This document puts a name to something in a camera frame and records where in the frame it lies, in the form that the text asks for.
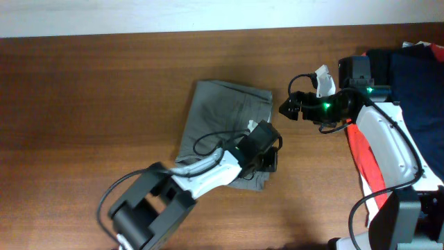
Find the grey shorts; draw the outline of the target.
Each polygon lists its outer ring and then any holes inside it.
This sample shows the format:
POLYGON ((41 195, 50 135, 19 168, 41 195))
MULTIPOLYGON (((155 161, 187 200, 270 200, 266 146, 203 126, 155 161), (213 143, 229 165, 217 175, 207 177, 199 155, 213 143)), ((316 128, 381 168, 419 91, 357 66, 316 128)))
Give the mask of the grey shorts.
POLYGON ((273 95, 268 90, 218 80, 199 81, 171 175, 197 199, 228 185, 260 191, 270 173, 239 178, 236 146, 251 132, 248 121, 270 123, 273 95))

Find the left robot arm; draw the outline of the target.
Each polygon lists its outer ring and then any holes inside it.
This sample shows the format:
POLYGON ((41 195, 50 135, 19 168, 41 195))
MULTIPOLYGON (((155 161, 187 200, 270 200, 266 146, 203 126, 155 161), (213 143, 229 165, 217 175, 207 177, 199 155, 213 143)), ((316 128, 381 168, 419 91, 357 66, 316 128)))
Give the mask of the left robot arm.
POLYGON ((113 238, 120 249, 160 249, 193 210, 199 197, 258 172, 275 172, 282 136, 262 120, 247 129, 228 131, 213 149, 184 167, 156 162, 121 177, 133 184, 111 205, 113 238))

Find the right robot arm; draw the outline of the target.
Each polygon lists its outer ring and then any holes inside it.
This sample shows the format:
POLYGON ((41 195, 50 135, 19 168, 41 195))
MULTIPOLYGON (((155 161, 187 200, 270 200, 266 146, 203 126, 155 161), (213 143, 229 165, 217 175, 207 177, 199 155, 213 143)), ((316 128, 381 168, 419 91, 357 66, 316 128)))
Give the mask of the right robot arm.
POLYGON ((329 249, 443 248, 443 64, 398 53, 339 61, 308 74, 280 113, 323 134, 345 131, 364 190, 368 230, 329 249))

